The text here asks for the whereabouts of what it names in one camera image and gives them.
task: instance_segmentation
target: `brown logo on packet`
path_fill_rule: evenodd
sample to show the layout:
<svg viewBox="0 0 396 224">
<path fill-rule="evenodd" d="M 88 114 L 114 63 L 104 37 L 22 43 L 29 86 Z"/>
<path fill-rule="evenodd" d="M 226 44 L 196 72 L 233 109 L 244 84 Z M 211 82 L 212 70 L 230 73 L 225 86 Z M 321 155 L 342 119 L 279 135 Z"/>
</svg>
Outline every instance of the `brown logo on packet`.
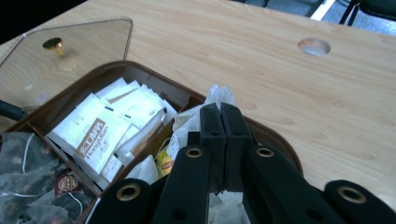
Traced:
<svg viewBox="0 0 396 224">
<path fill-rule="evenodd" d="M 61 175 L 55 181 L 55 196 L 81 191 L 81 185 L 73 175 Z"/>
<path fill-rule="evenodd" d="M 92 144 L 95 142 L 96 138 L 99 137 L 100 133 L 104 129 L 105 124 L 106 123 L 101 119 L 96 119 L 93 122 L 90 130 L 87 132 L 87 134 L 85 134 L 84 139 L 82 139 L 81 143 L 77 148 L 78 155 L 80 155 L 82 158 L 85 158 L 85 156 L 90 151 Z"/>
</svg>

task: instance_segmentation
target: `black chair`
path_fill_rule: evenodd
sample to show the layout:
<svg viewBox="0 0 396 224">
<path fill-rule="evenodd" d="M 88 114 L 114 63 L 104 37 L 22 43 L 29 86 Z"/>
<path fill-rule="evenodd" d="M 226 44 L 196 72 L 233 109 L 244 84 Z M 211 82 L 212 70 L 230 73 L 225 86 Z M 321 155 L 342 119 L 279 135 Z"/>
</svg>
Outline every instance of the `black chair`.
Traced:
<svg viewBox="0 0 396 224">
<path fill-rule="evenodd" d="M 396 21 L 396 1 L 395 0 L 351 0 L 340 24 L 351 26 L 358 14 L 359 9 L 369 15 Z"/>
</svg>

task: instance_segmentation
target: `chair leg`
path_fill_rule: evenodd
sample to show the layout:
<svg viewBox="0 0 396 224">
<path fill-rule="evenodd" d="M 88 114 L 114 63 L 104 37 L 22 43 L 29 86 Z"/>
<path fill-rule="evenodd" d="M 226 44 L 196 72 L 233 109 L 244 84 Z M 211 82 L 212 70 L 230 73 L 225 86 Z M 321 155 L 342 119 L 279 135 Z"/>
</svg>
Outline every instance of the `chair leg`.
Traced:
<svg viewBox="0 0 396 224">
<path fill-rule="evenodd" d="M 360 3 L 361 3 L 361 0 L 351 0 L 349 5 L 346 8 L 346 12 L 344 13 L 344 15 L 341 18 L 339 23 L 340 24 L 345 24 L 351 13 L 352 13 L 351 19 L 353 18 L 353 21 L 354 21 L 357 13 L 359 11 L 359 4 Z"/>
</svg>

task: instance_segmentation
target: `brown round label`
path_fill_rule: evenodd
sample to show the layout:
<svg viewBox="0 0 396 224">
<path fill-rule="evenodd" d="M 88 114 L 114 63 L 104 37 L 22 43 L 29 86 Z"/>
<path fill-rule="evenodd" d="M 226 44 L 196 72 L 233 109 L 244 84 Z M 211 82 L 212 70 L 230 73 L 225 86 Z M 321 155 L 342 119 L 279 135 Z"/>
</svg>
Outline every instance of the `brown round label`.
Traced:
<svg viewBox="0 0 396 224">
<path fill-rule="evenodd" d="M 59 180 L 58 188 L 63 191 L 71 191 L 78 186 L 78 181 L 71 175 L 64 176 Z"/>
</svg>

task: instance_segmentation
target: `yellow packet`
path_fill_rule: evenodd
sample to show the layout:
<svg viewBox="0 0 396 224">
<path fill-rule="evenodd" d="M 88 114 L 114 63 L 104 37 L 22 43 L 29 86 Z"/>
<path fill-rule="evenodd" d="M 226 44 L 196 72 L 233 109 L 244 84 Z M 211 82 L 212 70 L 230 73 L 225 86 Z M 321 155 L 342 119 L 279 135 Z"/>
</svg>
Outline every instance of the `yellow packet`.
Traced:
<svg viewBox="0 0 396 224">
<path fill-rule="evenodd" d="M 168 149 L 168 147 L 165 147 L 157 157 L 157 170 L 159 178 L 168 175 L 171 172 L 173 166 L 173 161 L 166 152 L 166 149 Z"/>
</svg>

